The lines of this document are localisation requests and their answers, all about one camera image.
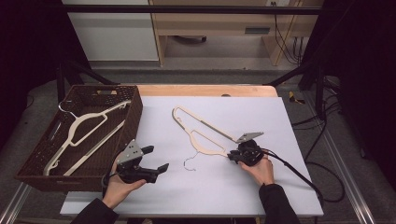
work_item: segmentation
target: hanger hook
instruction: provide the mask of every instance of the hanger hook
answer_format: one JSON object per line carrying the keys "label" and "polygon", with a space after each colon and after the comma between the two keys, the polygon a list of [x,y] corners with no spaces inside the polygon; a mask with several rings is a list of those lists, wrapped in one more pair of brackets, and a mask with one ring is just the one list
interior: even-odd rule
{"label": "hanger hook", "polygon": [[196,171],[195,168],[192,168],[192,169],[187,168],[186,167],[186,161],[194,159],[198,155],[198,153],[199,152],[197,151],[197,153],[195,153],[195,155],[193,157],[189,157],[186,160],[184,160],[184,163],[183,163],[184,164],[184,169],[186,169],[188,171]]}
{"label": "hanger hook", "polygon": [[59,110],[61,110],[61,111],[64,112],[64,113],[69,113],[69,114],[73,115],[73,117],[75,117],[75,119],[76,119],[77,116],[76,116],[75,114],[73,114],[73,112],[62,109],[62,103],[63,103],[63,102],[60,102],[60,103],[58,104]]}

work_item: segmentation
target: brown wicker basket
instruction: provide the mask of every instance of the brown wicker basket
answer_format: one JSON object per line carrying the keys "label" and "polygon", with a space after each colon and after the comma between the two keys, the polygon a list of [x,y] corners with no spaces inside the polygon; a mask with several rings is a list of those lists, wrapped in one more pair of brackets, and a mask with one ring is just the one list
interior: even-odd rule
{"label": "brown wicker basket", "polygon": [[[124,109],[107,114],[107,121],[78,146],[68,146],[59,158],[58,166],[49,175],[43,171],[52,156],[68,137],[72,114],[58,110],[34,151],[15,176],[16,179],[42,191],[101,191],[101,179],[111,165],[118,149],[136,138],[143,104],[136,86],[76,85],[62,103],[62,109],[77,117],[99,113],[120,102],[131,100]],[[110,137],[73,174],[64,176],[83,155],[93,148],[123,120],[123,127]],[[76,129],[73,142],[96,127],[103,118],[87,119]]]}

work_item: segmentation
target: person's left hand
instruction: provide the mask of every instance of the person's left hand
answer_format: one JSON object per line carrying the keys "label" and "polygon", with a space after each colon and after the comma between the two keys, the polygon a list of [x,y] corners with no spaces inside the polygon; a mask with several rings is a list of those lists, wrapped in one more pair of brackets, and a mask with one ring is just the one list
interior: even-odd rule
{"label": "person's left hand", "polygon": [[[113,163],[111,170],[115,172],[117,169],[117,159]],[[126,184],[118,175],[113,175],[108,180],[107,191],[102,202],[107,207],[114,209],[135,189],[139,189],[146,184],[146,180],[141,179],[132,184]]]}

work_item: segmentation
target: black curtain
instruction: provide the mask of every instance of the black curtain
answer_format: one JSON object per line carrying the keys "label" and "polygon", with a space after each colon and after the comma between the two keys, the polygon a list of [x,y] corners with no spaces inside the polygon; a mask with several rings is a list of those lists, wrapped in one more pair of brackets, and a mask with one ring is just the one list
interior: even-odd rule
{"label": "black curtain", "polygon": [[72,60],[90,68],[67,13],[46,10],[46,4],[0,1],[0,148],[21,118],[27,93],[55,79],[61,62]]}
{"label": "black curtain", "polygon": [[[341,103],[362,151],[377,161],[396,189],[395,22],[396,1],[354,1],[322,55],[321,67],[326,76],[340,78]],[[334,18],[318,20],[307,60],[333,24]]]}

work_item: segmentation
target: white cabinet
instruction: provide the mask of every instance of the white cabinet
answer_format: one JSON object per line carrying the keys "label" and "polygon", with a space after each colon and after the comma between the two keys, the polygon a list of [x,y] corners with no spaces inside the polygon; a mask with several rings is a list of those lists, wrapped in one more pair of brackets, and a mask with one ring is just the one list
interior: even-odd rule
{"label": "white cabinet", "polygon": [[[148,5],[147,0],[63,0],[64,4]],[[149,13],[69,13],[89,61],[158,61]]]}

